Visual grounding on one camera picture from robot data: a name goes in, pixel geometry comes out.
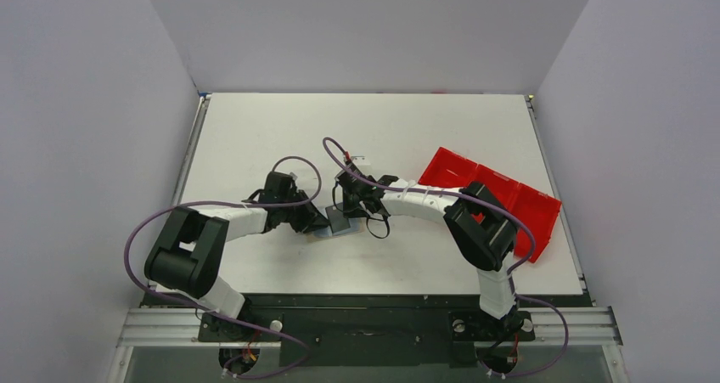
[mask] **purple cable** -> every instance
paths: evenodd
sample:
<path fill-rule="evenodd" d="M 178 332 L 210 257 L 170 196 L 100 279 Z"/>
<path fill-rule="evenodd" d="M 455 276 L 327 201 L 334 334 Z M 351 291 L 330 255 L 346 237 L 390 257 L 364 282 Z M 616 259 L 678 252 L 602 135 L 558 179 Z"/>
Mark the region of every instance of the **purple cable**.
<path fill-rule="evenodd" d="M 280 338 L 282 338 L 282 339 L 286 339 L 286 340 L 288 340 L 288 341 L 293 341 L 294 343 L 296 343 L 296 344 L 304 347 L 305 349 L 307 349 L 308 352 L 309 352 L 309 351 L 310 351 L 310 347 L 309 347 L 305 342 L 303 342 L 303 341 L 295 338 L 294 336 L 287 335 L 287 334 L 284 334 L 284 333 L 282 333 L 282 332 L 274 331 L 274 330 L 272 330 L 272 329 L 265 328 L 265 327 L 262 327 L 262 326 L 260 326 L 260 325 L 255 325 L 255 324 L 251 324 L 251 323 L 249 323 L 249 322 L 241 321 L 241 320 L 239 320 L 239 319 L 230 318 L 230 317 L 228 317 L 228 316 L 226 316 L 226 315 L 222 315 L 221 313 L 216 313 L 216 312 L 214 312 L 214 311 L 211 311 L 210 308 L 204 307 L 204 306 L 200 305 L 199 303 L 197 303 L 197 302 L 195 302 L 195 301 L 184 300 L 183 298 L 177 298 L 177 297 L 175 297 L 175 296 L 169 296 L 169 295 L 167 295 L 167 294 L 163 294 L 163 293 L 161 293 L 161 292 L 152 290 L 152 289 L 150 289 L 147 285 L 145 285 L 142 281 L 140 281 L 140 279 L 138 279 L 138 277 L 135 276 L 135 273 L 132 272 L 132 268 L 130 267 L 130 246 L 132 245 L 132 241 L 135 240 L 135 237 L 138 235 L 138 233 L 140 232 L 140 230 L 141 230 L 142 228 L 144 228 L 145 226 L 147 226 L 148 223 L 150 223 L 150 222 L 152 222 L 153 220 L 155 220 L 156 218 L 158 218 L 158 217 L 160 217 L 160 216 L 168 213 L 169 211 L 172 211 L 172 210 L 175 209 L 176 207 L 179 207 L 179 206 L 186 206 L 186 207 L 190 207 L 190 206 L 208 206 L 208 205 L 210 205 L 210 206 L 227 206 L 227 207 L 244 207 L 244 206 L 247 206 L 247 207 L 252 208 L 252 209 L 257 209 L 257 208 L 266 208 L 266 207 L 293 207 L 293 206 L 300 206 L 300 205 L 305 205 L 306 203 L 310 203 L 313 199 L 315 199 L 316 197 L 318 197 L 318 195 L 320 194 L 320 189 L 323 187 L 323 180 L 322 180 L 322 178 L 320 177 L 320 171 L 318 170 L 318 168 L 317 168 L 316 166 L 313 165 L 312 162 L 306 160 L 305 158 L 303 158 L 303 157 L 301 157 L 301 156 L 286 156 L 286 157 L 282 158 L 280 161 L 278 161 L 278 162 L 275 163 L 275 165 L 273 166 L 273 171 L 275 171 L 275 168 L 277 168 L 278 165 L 279 165 L 281 162 L 286 161 L 286 160 L 299 160 L 299 161 L 303 161 L 303 162 L 305 162 L 306 164 L 308 164 L 308 165 L 312 168 L 313 171 L 315 171 L 315 175 L 318 177 L 318 189 L 317 189 L 317 190 L 315 191 L 315 193 L 312 194 L 312 196 L 310 196 L 307 200 L 302 200 L 302 201 L 299 201 L 299 202 L 289 202 L 289 203 L 253 203 L 253 204 L 231 203 L 231 202 L 223 202 L 223 201 L 220 201 L 220 200 L 201 200 L 201 201 L 197 201 L 197 202 L 181 203 L 181 204 L 179 204 L 179 205 L 177 205 L 177 206 L 172 206 L 172 207 L 168 207 L 168 208 L 166 208 L 166 209 L 163 209 L 163 210 L 161 210 L 161 211 L 157 211 L 157 212 L 153 213 L 152 215 L 150 215 L 149 217 L 145 218 L 135 229 L 132 230 L 132 232 L 130 233 L 130 236 L 127 238 L 127 242 L 125 243 L 125 251 L 124 251 L 124 253 L 123 253 L 123 262 L 125 263 L 125 271 L 126 271 L 126 273 L 127 273 L 127 276 L 130 277 L 130 280 L 132 280 L 132 282 L 135 283 L 135 285 L 137 285 L 140 290 L 143 290 L 143 291 L 145 291 L 146 293 L 148 293 L 148 294 L 150 294 L 150 295 L 152 295 L 152 296 L 159 297 L 159 298 L 162 299 L 162 300 L 172 301 L 172 302 L 175 302 L 175 303 L 180 304 L 180 305 L 183 305 L 183 306 L 197 308 L 197 309 L 199 309 L 199 310 L 201 310 L 201 311 L 206 311 L 207 313 L 209 313 L 209 314 L 212 315 L 213 317 L 222 319 L 223 321 L 227 321 L 227 322 L 230 322 L 230 323 L 233 323 L 233 324 L 238 324 L 238 325 L 244 326 L 244 327 L 246 327 L 246 328 L 252 328 L 252 329 L 255 329 L 255 330 L 259 330 L 259 331 L 261 331 L 261 332 L 265 332 L 265 333 L 268 333 L 268 334 L 270 334 L 270 335 L 276 335 L 276 336 L 278 336 L 278 337 L 280 337 Z M 284 372 L 287 372 L 287 371 L 290 370 L 290 369 L 293 369 L 295 366 L 297 366 L 297 365 L 305 362 L 309 357 L 310 357 L 310 355 L 309 355 L 309 353 L 308 353 L 308 354 L 305 355 L 304 357 L 302 357 L 302 358 L 294 361 L 293 363 L 291 363 L 291 364 L 289 364 L 289 365 L 287 365 L 287 366 L 285 366 L 285 367 L 283 367 L 283 368 L 281 368 L 281 369 L 277 369 L 277 370 L 274 370 L 274 371 L 272 371 L 272 372 L 268 372 L 268 373 L 265 373 L 265 374 L 262 374 L 262 375 L 252 375 L 252 376 L 238 375 L 237 378 L 238 378 L 238 379 L 245 379 L 245 380 L 257 380 L 257 379 L 264 379 L 264 378 L 266 378 L 266 377 L 271 377 L 271 376 L 275 376 L 275 375 L 280 375 L 280 374 L 282 374 L 282 373 L 284 373 Z M 223 367 L 224 367 L 225 369 L 228 369 L 228 366 L 229 366 L 230 364 L 232 364 L 232 363 L 233 363 L 235 360 L 237 360 L 238 358 L 239 358 L 239 357 L 235 357 L 235 358 L 232 358 L 232 359 L 228 360 Z"/>
<path fill-rule="evenodd" d="M 375 183 L 373 181 L 368 180 L 365 177 L 361 177 L 360 175 L 357 175 L 355 172 L 351 171 L 350 168 L 348 168 L 345 164 L 343 164 L 340 160 L 338 160 L 337 157 L 335 157 L 335 155 L 332 153 L 332 151 L 328 147 L 328 142 L 331 142 L 335 147 L 337 147 L 343 155 L 347 155 L 347 152 L 345 151 L 344 148 L 342 148 L 342 145 L 340 145 L 340 143 L 338 143 L 331 137 L 323 138 L 323 147 L 325 148 L 325 152 L 328 153 L 328 155 L 335 162 L 335 164 L 337 164 L 343 171 L 349 173 L 354 178 L 356 178 L 360 182 L 366 183 L 367 185 L 374 186 L 378 189 L 389 190 L 391 192 L 406 192 L 407 191 L 407 192 L 414 192 L 414 193 L 418 193 L 418 194 L 427 193 L 427 194 L 444 194 L 446 196 L 453 196 L 456 198 L 468 200 L 468 201 L 476 203 L 480 206 L 485 206 L 486 208 L 488 208 L 492 211 L 496 211 L 497 213 L 500 213 L 501 215 L 507 217 L 518 228 L 522 229 L 522 231 L 525 232 L 525 234 L 527 234 L 527 238 L 530 240 L 530 251 L 527 252 L 526 256 L 522 257 L 515 264 L 513 264 L 512 266 L 510 266 L 508 268 L 508 275 L 510 275 L 522 263 L 528 261 L 530 259 L 530 257 L 532 256 L 532 253 L 535 251 L 535 237 L 532 235 L 532 232 L 530 231 L 529 228 L 527 228 L 527 226 L 523 222 L 520 221 L 520 219 L 513 216 L 513 214 L 510 213 L 509 211 L 506 211 L 500 207 L 497 207 L 495 205 L 487 203 L 484 200 L 479 200 L 472 196 L 468 196 L 467 194 L 460 194 L 458 192 L 449 192 L 446 190 L 430 190 L 430 191 L 428 191 L 426 189 L 417 189 L 417 188 L 408 188 L 408 189 L 393 188 L 390 186 L 385 186 L 385 185 L 381 185 L 379 183 Z M 511 283 L 511 286 L 513 287 L 513 292 L 515 292 L 515 286 L 512 283 L 512 279 L 510 279 L 510 283 Z M 551 360 L 544 366 L 537 368 L 537 369 L 528 370 L 526 372 L 510 373 L 510 374 L 505 375 L 505 377 L 520 377 L 520 376 L 534 375 L 535 373 L 542 372 L 543 370 L 549 368 L 550 366 L 554 365 L 558 360 L 560 360 L 560 358 L 565 354 L 565 351 L 567 351 L 567 343 L 570 338 L 570 331 L 567 329 L 567 321 L 565 321 L 565 317 L 562 315 L 562 313 L 560 313 L 560 310 L 557 307 L 553 306 L 549 302 L 538 300 L 537 298 L 530 298 L 529 296 L 520 296 L 520 295 L 516 295 L 516 296 L 518 297 L 518 299 L 520 299 L 522 301 L 534 302 L 536 304 L 543 305 L 543 306 L 548 307 L 548 308 L 552 309 L 553 311 L 555 311 L 560 316 L 560 320 L 562 321 L 563 327 L 565 328 L 565 341 L 563 342 L 563 346 L 560 349 L 560 354 L 558 354 L 557 357 L 555 357 L 553 360 Z"/>

